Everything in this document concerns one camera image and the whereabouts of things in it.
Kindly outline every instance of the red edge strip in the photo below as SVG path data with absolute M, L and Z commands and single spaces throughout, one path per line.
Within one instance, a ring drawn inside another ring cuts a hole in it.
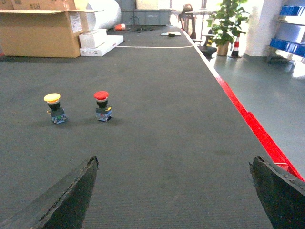
M 262 127 L 262 125 L 259 123 L 259 121 L 255 118 L 255 116 L 248 112 L 242 103 L 237 99 L 236 95 L 230 88 L 230 86 L 227 84 L 226 81 L 224 81 L 220 75 L 217 73 L 217 71 L 211 66 L 210 62 L 205 58 L 205 56 L 202 54 L 202 52 L 198 49 L 198 47 L 195 45 L 195 43 L 192 41 L 192 39 L 187 35 L 185 31 L 182 30 L 182 32 L 185 34 L 186 38 L 189 40 L 189 42 L 195 47 L 199 55 L 201 56 L 203 62 L 207 65 L 215 79 L 218 81 L 220 86 L 223 88 L 224 92 L 227 94 L 229 99 L 232 101 L 236 109 L 239 111 L 241 116 L 244 118 L 244 120 L 247 122 L 257 139 L 260 141 L 264 149 L 267 151 L 271 159 L 275 164 L 280 166 L 281 168 L 285 169 L 292 175 L 296 176 L 302 181 L 305 181 L 302 176 L 299 174 L 299 172 L 296 170 L 296 168 L 292 165 L 292 163 L 288 160 L 288 158 L 285 156 L 285 154 L 282 152 L 282 150 L 277 146 L 277 144 L 274 142 L 274 140 L 270 137 L 270 135 L 265 131 L 265 129 Z

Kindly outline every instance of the white pillar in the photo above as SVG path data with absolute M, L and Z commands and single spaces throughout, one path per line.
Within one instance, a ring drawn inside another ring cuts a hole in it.
M 279 13 L 285 0 L 249 0 L 252 12 L 249 18 L 245 53 L 249 56 L 267 56 L 266 45 L 275 35 Z

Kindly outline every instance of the green leaves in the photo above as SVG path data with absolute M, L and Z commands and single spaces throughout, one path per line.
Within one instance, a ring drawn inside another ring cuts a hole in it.
M 220 9 L 211 17 L 214 18 L 212 27 L 216 35 L 213 41 L 216 45 L 224 45 L 227 42 L 233 43 L 235 36 L 242 31 L 241 24 L 243 21 L 248 22 L 248 13 L 240 4 L 246 3 L 247 0 L 223 0 Z M 212 19 L 208 19 L 208 26 L 212 25 Z

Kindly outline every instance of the white cylinder roll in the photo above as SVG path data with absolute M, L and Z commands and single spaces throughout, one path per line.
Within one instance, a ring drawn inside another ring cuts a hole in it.
M 110 29 L 121 21 L 122 13 L 115 0 L 89 0 L 88 10 L 102 10 L 96 13 L 87 13 L 89 30 Z

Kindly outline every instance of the potted plant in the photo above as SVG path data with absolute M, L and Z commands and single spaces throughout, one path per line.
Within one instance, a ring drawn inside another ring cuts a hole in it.
M 245 33 L 241 24 L 243 21 L 248 22 L 249 13 L 240 4 L 247 1 L 223 0 L 220 9 L 211 16 L 209 27 L 215 35 L 213 41 L 216 43 L 218 55 L 227 55 L 229 43 L 234 43 L 235 36 Z

